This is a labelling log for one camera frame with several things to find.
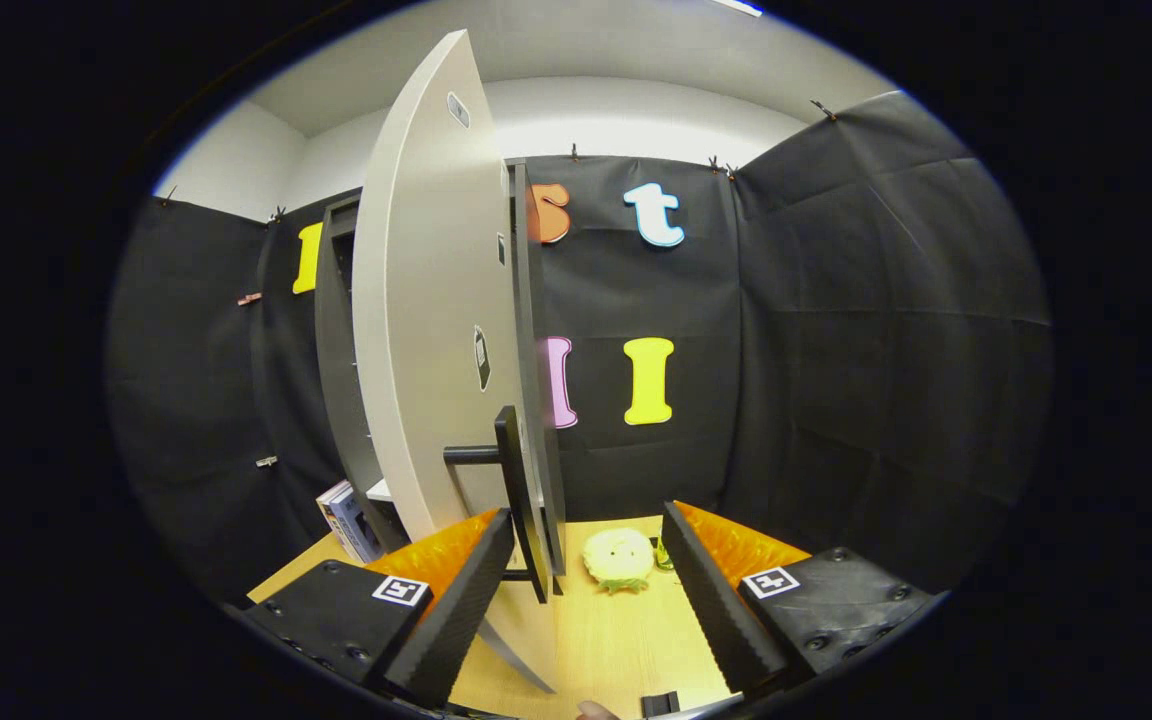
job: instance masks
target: yellow letter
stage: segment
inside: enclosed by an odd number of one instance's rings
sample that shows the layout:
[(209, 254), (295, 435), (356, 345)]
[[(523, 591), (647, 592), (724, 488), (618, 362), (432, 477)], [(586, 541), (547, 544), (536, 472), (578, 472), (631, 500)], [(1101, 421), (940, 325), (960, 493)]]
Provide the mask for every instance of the yellow letter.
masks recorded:
[(319, 282), (319, 237), (323, 237), (323, 223), (301, 228), (301, 274), (291, 283), (296, 295), (313, 290)]
[(634, 400), (626, 410), (626, 423), (650, 425), (672, 418), (672, 407), (664, 403), (664, 359), (672, 353), (673, 342), (666, 338), (626, 342), (626, 355), (634, 363)]

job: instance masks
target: white wall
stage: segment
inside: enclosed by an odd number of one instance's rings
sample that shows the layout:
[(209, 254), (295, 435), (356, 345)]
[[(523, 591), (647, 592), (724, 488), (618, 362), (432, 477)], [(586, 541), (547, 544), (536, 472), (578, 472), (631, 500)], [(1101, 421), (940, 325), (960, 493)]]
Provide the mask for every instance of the white wall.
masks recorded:
[(183, 152), (154, 195), (265, 222), (305, 156), (296, 128), (249, 101), (238, 103)]
[[(486, 83), (503, 158), (636, 156), (733, 167), (753, 160), (805, 123), (744, 100), (662, 82), (529, 78)], [(303, 209), (366, 181), (371, 146), (388, 109), (306, 141), (243, 101), (166, 174), (157, 196), (264, 220), (275, 205)]]
[[(744, 165), (806, 127), (796, 118), (723, 94), (662, 82), (566, 77), (483, 86), (503, 158), (637, 156)], [(371, 145), (388, 109), (314, 136), (280, 204), (311, 202), (365, 184)]]

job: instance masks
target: black door handle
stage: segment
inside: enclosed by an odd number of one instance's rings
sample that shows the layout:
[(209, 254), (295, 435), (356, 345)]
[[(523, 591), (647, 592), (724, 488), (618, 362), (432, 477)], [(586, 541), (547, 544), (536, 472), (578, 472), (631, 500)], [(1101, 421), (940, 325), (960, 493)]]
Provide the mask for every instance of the black door handle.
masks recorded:
[(529, 579), (536, 591), (536, 600), (548, 602), (545, 578), (550, 576), (550, 562), (540, 548), (540, 536), (536, 518), (531, 515), (531, 492), (526, 488), (526, 471), (522, 464), (522, 439), (518, 434), (518, 415), (513, 406), (505, 406), (495, 419), (495, 445), (471, 445), (444, 447), (447, 465), (500, 465), (503, 475), (503, 492), (509, 498), (509, 516), (513, 529), (518, 535), (518, 547), (525, 570), (506, 570), (503, 579), (522, 582)]

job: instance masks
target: black curtain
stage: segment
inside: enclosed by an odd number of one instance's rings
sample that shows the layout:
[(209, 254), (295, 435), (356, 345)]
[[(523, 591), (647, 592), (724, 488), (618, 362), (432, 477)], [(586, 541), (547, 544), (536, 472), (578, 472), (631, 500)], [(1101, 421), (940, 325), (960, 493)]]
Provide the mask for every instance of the black curtain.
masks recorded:
[[(635, 158), (529, 158), (532, 184), (559, 183), (573, 227), (541, 247), (545, 333), (573, 341), (567, 389), (577, 423), (558, 431), (567, 518), (654, 515), (664, 500), (717, 510), (732, 450), (740, 369), (736, 233), (726, 174)], [(655, 182), (676, 196), (676, 247), (650, 245), (623, 195)], [(630, 425), (626, 342), (667, 338), (672, 418)]]
[(301, 265), (301, 233), (323, 222), (342, 192), (293, 210), (270, 223), (260, 263), (262, 301), (255, 308), (252, 359), (256, 401), (270, 425), (271, 455), (283, 483), (278, 491), (311, 541), (329, 532), (316, 499), (342, 480), (344, 467), (323, 400), (314, 341), (314, 291), (293, 291)]
[(899, 92), (759, 156), (735, 192), (723, 515), (950, 588), (1018, 501), (1047, 411), (1051, 326), (1018, 218)]
[(310, 541), (253, 382), (264, 225), (147, 200), (109, 308), (106, 389), (132, 491), (202, 591), (243, 605)]

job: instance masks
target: pink letter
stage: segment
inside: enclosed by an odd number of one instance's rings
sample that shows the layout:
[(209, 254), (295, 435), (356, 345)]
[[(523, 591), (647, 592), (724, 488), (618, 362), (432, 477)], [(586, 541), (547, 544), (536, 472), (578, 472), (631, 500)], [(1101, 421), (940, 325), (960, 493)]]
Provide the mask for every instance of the pink letter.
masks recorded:
[(567, 338), (550, 338), (550, 387), (554, 391), (554, 427), (569, 429), (576, 424), (576, 412), (567, 401), (567, 354), (573, 350), (573, 341)]

